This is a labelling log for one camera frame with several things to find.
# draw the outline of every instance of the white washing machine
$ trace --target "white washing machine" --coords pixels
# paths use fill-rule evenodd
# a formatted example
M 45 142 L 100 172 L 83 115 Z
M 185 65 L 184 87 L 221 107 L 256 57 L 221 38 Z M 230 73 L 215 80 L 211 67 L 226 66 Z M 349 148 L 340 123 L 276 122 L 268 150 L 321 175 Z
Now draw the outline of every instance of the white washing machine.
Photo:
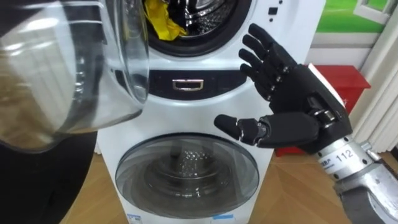
M 194 57 L 167 55 L 152 44 L 150 69 L 156 72 L 144 111 L 98 133 L 129 223 L 249 222 L 273 149 L 237 142 L 213 120 L 219 114 L 260 118 L 272 113 L 238 71 L 249 25 L 265 28 L 303 63 L 324 5 L 321 0 L 252 0 L 229 41 Z

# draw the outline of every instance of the dryer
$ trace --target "dryer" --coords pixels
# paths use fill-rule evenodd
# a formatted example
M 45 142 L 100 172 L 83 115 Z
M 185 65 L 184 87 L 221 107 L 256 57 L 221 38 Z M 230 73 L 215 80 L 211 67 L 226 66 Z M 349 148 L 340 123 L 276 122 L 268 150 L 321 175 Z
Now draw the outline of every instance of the dryer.
M 229 38 L 210 49 L 201 46 L 205 54 L 182 54 L 184 40 L 171 52 L 172 42 L 149 36 L 150 95 L 142 114 L 100 130 L 97 139 L 129 223 L 249 222 L 273 150 L 237 142 L 213 120 L 272 113 L 239 71 L 249 25 L 265 28 L 304 63 L 324 5 L 252 0 L 243 19 L 239 14 L 240 26 L 231 28 L 235 32 L 219 31 Z

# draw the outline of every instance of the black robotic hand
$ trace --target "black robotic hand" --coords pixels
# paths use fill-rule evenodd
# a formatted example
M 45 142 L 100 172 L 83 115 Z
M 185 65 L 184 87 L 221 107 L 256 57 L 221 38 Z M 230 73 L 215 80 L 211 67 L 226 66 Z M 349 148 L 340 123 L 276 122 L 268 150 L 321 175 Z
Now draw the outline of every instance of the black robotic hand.
M 248 64 L 241 71 L 270 102 L 273 115 L 237 119 L 219 115 L 215 126 L 243 143 L 257 147 L 298 146 L 313 154 L 352 133 L 344 106 L 312 71 L 297 64 L 263 28 L 251 24 L 239 51 Z

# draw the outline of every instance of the yellow cloth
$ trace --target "yellow cloth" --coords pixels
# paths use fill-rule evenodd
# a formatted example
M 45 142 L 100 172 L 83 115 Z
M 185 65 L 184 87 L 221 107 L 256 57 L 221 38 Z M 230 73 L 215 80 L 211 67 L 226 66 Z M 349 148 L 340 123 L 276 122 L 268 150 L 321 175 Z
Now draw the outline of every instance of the yellow cloth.
M 173 22 L 167 11 L 167 3 L 162 0 L 145 0 L 146 17 L 154 26 L 160 40 L 175 40 L 187 32 Z

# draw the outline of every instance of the label sticker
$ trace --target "label sticker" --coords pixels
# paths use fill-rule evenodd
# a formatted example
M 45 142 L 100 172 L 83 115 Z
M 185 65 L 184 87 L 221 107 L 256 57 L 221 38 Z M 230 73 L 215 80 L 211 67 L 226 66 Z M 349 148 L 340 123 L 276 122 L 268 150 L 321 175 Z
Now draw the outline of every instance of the label sticker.
M 132 214 L 126 214 L 126 215 L 127 215 L 127 220 L 129 221 L 129 224 L 142 224 L 141 216 L 132 215 Z
M 348 164 L 358 162 L 359 158 L 349 145 L 345 145 L 331 154 L 322 157 L 318 162 L 327 174 L 333 174 Z
M 236 220 L 233 214 L 213 216 L 211 224 L 235 224 Z
M 224 220 L 234 218 L 234 215 L 216 215 L 213 216 L 213 220 Z

